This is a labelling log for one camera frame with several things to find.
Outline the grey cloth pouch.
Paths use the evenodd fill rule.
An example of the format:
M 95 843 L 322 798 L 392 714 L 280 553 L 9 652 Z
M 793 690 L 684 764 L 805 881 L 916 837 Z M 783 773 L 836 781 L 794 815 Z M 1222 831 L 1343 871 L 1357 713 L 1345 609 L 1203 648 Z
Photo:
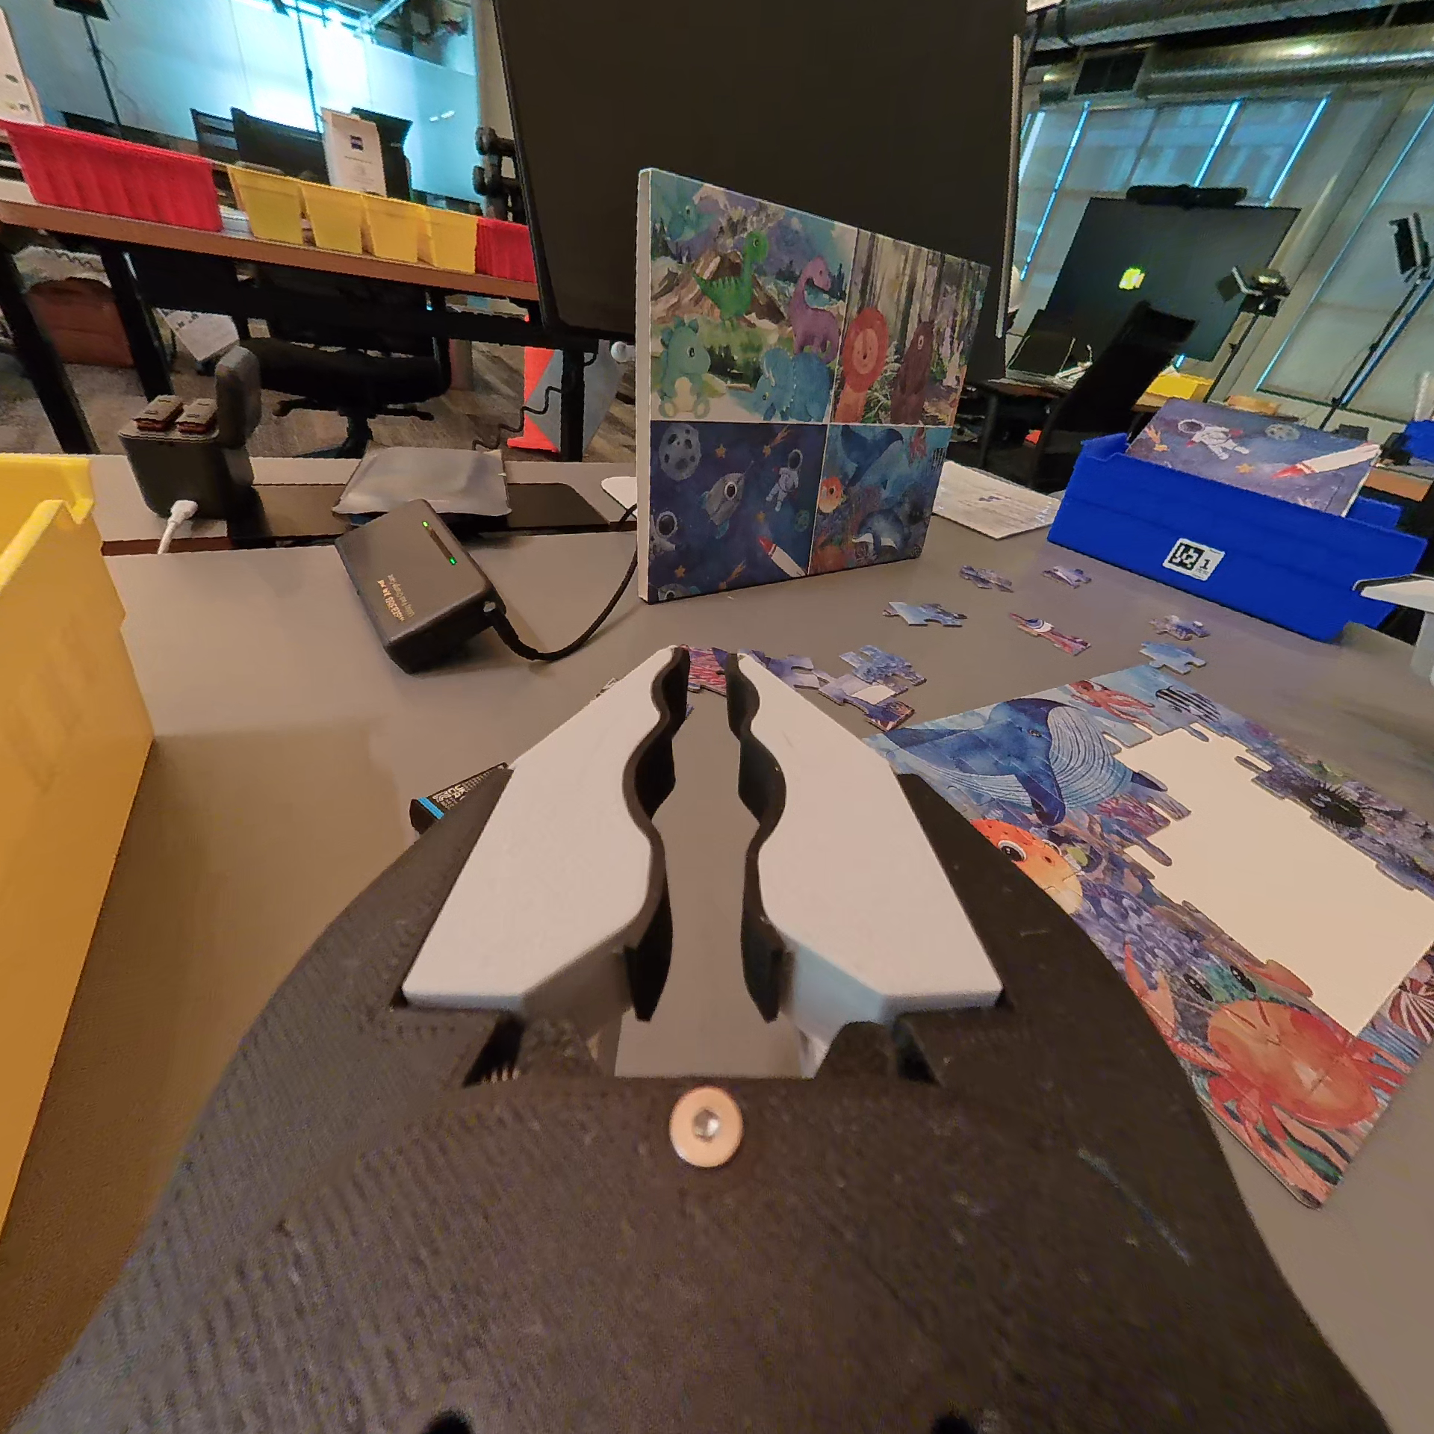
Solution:
M 376 447 L 359 462 L 332 512 L 382 514 L 412 501 L 428 503 L 439 514 L 506 517 L 501 456 L 475 448 Z

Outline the illustrated puzzle box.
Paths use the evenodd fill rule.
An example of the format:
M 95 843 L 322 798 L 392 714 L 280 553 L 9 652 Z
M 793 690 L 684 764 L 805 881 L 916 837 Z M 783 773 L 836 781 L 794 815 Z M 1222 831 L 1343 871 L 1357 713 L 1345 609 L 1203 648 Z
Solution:
M 978 262 L 638 170 L 638 598 L 918 559 L 987 282 Z

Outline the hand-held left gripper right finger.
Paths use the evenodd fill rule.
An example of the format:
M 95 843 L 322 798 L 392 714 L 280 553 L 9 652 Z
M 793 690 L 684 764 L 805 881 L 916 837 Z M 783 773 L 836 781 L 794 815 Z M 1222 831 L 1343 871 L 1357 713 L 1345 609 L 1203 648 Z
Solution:
M 994 1008 L 994 964 L 892 765 L 745 653 L 727 658 L 727 713 L 755 819 L 743 980 L 797 1031 L 799 1074 L 848 1024 Z

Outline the black background monitor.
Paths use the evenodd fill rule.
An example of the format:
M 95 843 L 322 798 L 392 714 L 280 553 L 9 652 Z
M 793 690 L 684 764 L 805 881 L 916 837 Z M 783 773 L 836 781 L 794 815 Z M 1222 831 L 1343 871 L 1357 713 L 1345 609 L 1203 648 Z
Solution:
M 327 151 L 316 132 L 264 120 L 238 107 L 232 107 L 228 118 L 242 163 L 305 184 L 328 184 Z

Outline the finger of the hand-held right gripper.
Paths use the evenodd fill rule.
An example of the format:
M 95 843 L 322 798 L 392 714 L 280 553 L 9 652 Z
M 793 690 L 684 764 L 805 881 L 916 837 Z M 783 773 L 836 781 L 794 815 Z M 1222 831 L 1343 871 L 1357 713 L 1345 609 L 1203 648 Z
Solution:
M 1407 573 L 1386 580 L 1361 580 L 1355 593 L 1386 603 L 1390 613 L 1378 632 L 1412 641 L 1412 674 L 1431 682 L 1431 576 Z

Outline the grey leaning panel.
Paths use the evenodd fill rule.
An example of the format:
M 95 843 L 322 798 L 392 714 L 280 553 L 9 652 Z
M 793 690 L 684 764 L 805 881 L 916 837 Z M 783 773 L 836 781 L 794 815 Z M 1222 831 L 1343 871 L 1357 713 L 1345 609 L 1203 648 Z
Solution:
M 566 415 L 564 415 L 560 452 L 559 452 L 559 456 L 564 462 L 581 462 L 589 439 L 597 435 L 599 425 L 606 420 L 606 413 L 616 397 L 619 380 L 623 379 L 627 367 L 611 356 L 611 350 L 606 345 L 599 345 L 599 350 L 595 353 L 581 353 L 573 350 L 573 351 L 560 351 L 560 356 L 564 356 L 564 370 L 567 368 L 566 367 L 567 358 L 582 358 L 582 408 L 581 408 L 582 423 L 581 423 L 581 431 L 577 431 L 577 439 L 567 441 L 566 435 L 567 435 L 570 425 L 566 423 Z

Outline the black computer monitor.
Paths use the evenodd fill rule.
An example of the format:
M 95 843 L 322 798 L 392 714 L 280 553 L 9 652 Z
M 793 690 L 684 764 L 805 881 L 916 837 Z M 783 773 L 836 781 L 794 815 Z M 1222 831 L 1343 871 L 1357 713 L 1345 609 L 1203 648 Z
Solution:
M 633 336 L 638 170 L 990 265 L 998 376 L 1025 3 L 494 3 L 545 331 Z

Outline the yellow object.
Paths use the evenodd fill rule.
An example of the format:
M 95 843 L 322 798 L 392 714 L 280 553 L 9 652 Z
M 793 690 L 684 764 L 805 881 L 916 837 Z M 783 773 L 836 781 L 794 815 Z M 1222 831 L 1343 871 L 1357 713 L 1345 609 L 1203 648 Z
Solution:
M 153 743 L 86 456 L 3 456 L 3 1218 Z

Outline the red ribbed plastic bin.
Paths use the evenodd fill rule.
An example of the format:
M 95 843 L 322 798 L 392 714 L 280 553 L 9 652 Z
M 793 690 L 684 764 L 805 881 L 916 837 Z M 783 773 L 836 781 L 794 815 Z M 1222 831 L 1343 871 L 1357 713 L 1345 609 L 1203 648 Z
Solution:
M 65 128 L 5 123 L 31 201 L 220 234 L 211 165 L 194 156 Z
M 537 286 L 529 228 L 520 221 L 475 219 L 475 273 Z

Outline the white paper sign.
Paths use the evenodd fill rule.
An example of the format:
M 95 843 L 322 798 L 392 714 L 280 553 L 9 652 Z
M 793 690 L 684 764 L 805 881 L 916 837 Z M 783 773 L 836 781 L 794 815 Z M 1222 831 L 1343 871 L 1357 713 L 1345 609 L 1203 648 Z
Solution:
M 327 184 L 332 187 L 386 197 L 387 186 L 377 128 L 360 114 L 332 107 L 320 111 L 320 114 Z

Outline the space themed puzzle board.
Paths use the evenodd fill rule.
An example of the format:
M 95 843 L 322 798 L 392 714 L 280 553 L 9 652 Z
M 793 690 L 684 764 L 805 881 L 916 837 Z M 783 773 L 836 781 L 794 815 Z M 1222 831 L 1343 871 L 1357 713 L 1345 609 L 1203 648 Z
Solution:
M 1126 456 L 1343 517 L 1379 445 L 1228 404 L 1168 401 L 1128 441 Z

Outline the studio light on stand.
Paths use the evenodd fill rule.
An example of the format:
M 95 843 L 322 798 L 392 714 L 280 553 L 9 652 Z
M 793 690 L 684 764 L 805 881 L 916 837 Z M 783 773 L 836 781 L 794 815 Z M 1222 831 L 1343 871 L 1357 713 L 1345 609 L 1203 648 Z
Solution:
M 1407 331 L 1420 308 L 1425 308 L 1431 296 L 1431 247 L 1425 234 L 1421 214 L 1410 213 L 1390 219 L 1390 234 L 1403 296 L 1394 300 L 1393 312 L 1371 339 L 1365 353 L 1355 362 L 1354 373 L 1337 391 L 1332 413 L 1354 404 L 1361 389 L 1371 380 L 1375 368 L 1383 364 L 1394 342 Z
M 1290 297 L 1290 282 L 1271 269 L 1260 269 L 1254 273 L 1244 273 L 1238 265 L 1228 269 L 1228 276 L 1216 280 L 1216 292 L 1225 300 L 1234 300 L 1238 297 L 1238 312 L 1249 315 L 1249 325 L 1245 330 L 1228 345 L 1227 356 L 1218 367 L 1218 370 L 1214 373 L 1211 386 L 1218 386 L 1218 380 L 1227 376 L 1228 367 L 1234 364 L 1234 358 L 1238 356 L 1238 351 L 1244 350 L 1244 345 L 1254 336 L 1255 325 L 1260 318 L 1275 318 L 1279 312 L 1279 306 Z

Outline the large black display screen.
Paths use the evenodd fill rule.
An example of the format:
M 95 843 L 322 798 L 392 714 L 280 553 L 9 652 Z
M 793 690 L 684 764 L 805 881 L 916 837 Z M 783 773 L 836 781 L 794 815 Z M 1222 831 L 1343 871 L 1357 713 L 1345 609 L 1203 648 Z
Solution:
M 1234 271 L 1264 271 L 1299 207 L 1245 204 L 1234 187 L 1137 187 L 1090 197 L 1036 315 L 1066 331 L 1078 356 L 1099 353 L 1131 310 L 1193 323 L 1183 356 L 1218 353 L 1244 303 Z

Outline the sea animal jigsaw puzzle board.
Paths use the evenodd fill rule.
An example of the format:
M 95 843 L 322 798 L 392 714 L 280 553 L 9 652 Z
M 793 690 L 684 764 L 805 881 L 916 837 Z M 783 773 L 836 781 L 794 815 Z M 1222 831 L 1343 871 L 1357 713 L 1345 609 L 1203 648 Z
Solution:
M 1431 1048 L 1431 825 L 1159 665 L 870 743 L 1079 924 L 1210 1116 L 1323 1204 Z

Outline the instruction sheet in clear sleeve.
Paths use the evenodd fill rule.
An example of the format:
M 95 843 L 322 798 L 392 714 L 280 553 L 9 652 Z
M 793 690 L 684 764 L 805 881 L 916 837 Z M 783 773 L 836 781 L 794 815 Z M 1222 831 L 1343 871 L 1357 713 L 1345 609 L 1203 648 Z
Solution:
M 1064 493 L 1034 493 L 1018 482 L 945 459 L 934 498 L 934 517 L 1003 542 L 1048 530 L 1061 503 Z

